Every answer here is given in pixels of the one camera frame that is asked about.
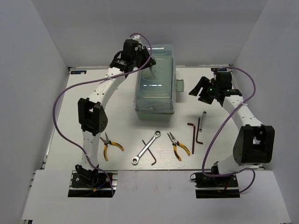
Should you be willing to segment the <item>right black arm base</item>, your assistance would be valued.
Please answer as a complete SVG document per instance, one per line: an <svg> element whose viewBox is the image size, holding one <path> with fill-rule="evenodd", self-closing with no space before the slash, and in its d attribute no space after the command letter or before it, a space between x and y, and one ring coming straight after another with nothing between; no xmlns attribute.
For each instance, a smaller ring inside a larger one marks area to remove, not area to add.
<svg viewBox="0 0 299 224"><path fill-rule="evenodd" d="M195 182L197 199L239 198L239 185L235 176L208 177L201 172L192 173L190 180Z"/></svg>

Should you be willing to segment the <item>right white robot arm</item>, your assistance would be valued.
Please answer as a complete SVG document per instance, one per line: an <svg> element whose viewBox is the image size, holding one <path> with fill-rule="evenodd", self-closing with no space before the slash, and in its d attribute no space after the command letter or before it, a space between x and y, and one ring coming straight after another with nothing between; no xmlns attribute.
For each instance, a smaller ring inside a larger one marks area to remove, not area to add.
<svg viewBox="0 0 299 224"><path fill-rule="evenodd" d="M212 79L201 77L189 94L209 105L216 100L229 113L216 136L230 119L239 131L232 154L215 162L211 171L204 173L211 177L214 185L222 186L227 182L228 176L245 168L271 162L275 129L273 126L264 125L254 116L247 106L249 99L244 99L242 93L233 88L231 72L216 72Z"/></svg>

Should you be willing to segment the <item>green toolbox with clear lid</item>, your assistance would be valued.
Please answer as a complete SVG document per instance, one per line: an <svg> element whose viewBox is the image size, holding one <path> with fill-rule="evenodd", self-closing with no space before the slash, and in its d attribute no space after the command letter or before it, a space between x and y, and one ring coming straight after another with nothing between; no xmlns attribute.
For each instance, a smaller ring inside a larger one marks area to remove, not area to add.
<svg viewBox="0 0 299 224"><path fill-rule="evenodd" d="M134 106L140 120L169 121L175 112L176 95L184 92L183 79L176 78L173 44L152 45L156 65L138 72Z"/></svg>

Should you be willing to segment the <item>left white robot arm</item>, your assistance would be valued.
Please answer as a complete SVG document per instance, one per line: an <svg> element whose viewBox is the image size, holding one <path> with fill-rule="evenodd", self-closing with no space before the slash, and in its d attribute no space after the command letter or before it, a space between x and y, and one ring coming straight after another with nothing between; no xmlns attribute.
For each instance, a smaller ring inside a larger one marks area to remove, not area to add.
<svg viewBox="0 0 299 224"><path fill-rule="evenodd" d="M78 101L78 118L83 133L83 149L80 166L87 170L83 174L83 181L88 186L98 183L99 175L94 168L99 166L98 148L101 133L104 132L108 118L105 107L118 86L127 78L128 73L156 65L150 56L148 48L142 45L140 36L135 35L126 39L123 50L118 52L106 72L104 80L87 98Z"/></svg>

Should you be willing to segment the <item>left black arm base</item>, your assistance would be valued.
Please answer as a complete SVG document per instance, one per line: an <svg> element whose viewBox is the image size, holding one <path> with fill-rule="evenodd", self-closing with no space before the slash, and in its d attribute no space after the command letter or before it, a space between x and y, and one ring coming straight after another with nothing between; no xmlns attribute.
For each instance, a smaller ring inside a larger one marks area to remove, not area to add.
<svg viewBox="0 0 299 224"><path fill-rule="evenodd" d="M69 198L112 198L117 188L117 173L104 174L98 170L86 170L76 165L72 172Z"/></svg>

